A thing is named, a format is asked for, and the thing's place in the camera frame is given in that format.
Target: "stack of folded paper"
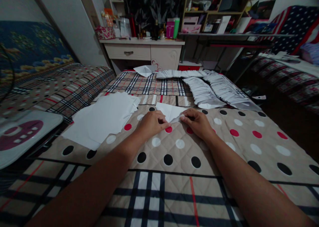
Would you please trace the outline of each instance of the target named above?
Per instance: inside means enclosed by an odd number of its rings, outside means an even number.
[[[199,108],[212,109],[226,105],[226,103],[219,100],[211,87],[203,80],[191,77],[183,79],[183,81],[190,87],[195,100],[194,103],[197,104]]]
[[[187,71],[180,71],[180,70],[163,70],[159,71],[156,75],[157,79],[165,79],[165,78],[189,78],[189,77],[204,77],[207,74],[204,71],[197,71],[197,70],[187,70]]]
[[[121,132],[139,103],[139,97],[125,92],[100,97],[73,116],[74,124],[62,136],[95,151],[109,134]]]
[[[205,70],[207,76],[204,80],[210,83],[210,87],[217,97],[229,105],[244,110],[260,111],[258,107],[249,97],[243,93],[235,84],[233,84],[226,76],[218,74],[214,71]]]

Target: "plaid blanket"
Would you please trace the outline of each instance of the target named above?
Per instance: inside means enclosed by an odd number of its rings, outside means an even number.
[[[8,118],[31,109],[60,114],[70,124],[72,115],[89,106],[114,78],[109,67],[69,64],[14,87],[1,104],[0,117]]]
[[[62,189],[129,136],[157,102],[193,107],[179,79],[121,73],[100,95],[127,91],[138,110],[97,151],[59,136],[0,197],[2,225],[23,226]],[[249,165],[315,221],[319,220],[319,167],[263,112],[200,110],[215,132]],[[184,123],[147,141],[96,226],[247,226],[207,146]]]
[[[319,114],[319,80],[272,59],[257,57],[251,70],[307,110]]]

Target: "curtain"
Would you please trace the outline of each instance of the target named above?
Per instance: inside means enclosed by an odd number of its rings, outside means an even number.
[[[142,29],[152,30],[155,20],[166,23],[167,18],[180,16],[184,0],[124,0],[126,14],[133,14],[135,24]]]

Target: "red dot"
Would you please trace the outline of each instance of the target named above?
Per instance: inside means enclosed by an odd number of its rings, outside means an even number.
[[[126,124],[125,127],[124,127],[124,130],[125,131],[128,131],[132,128],[132,125],[131,124]]]
[[[165,129],[165,132],[167,133],[171,133],[173,131],[173,128],[172,127],[168,127]]]
[[[262,138],[263,136],[259,133],[259,132],[257,132],[257,131],[253,131],[253,135],[255,136],[255,137],[257,137],[257,138]]]
[[[283,134],[282,132],[277,132],[277,134],[278,134],[278,136],[280,136],[282,139],[285,139],[285,140],[288,139],[288,137],[286,137],[286,135]]]
[[[192,130],[190,127],[188,127],[188,128],[186,129],[186,132],[187,132],[188,134],[193,134],[193,133],[194,133],[193,130]]]
[[[233,136],[236,136],[236,137],[239,136],[238,131],[236,131],[235,129],[231,129],[230,134],[232,134]]]

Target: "patterned bedsheet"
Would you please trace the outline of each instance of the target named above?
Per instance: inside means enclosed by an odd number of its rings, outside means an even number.
[[[114,78],[109,67],[69,64],[14,87],[1,104],[0,117],[32,109],[61,114],[64,122],[70,124],[72,115],[90,105]]]
[[[100,95],[141,98],[122,132],[97,151],[58,137],[0,197],[0,222],[22,226],[63,188],[129,136],[157,102],[193,107],[181,79],[157,80],[132,71]],[[257,172],[319,223],[319,166],[263,112],[200,110],[215,132]],[[247,226],[207,146],[184,123],[157,134],[139,150],[96,226]]]
[[[319,80],[274,60],[257,57],[252,71],[307,110],[319,114]]]

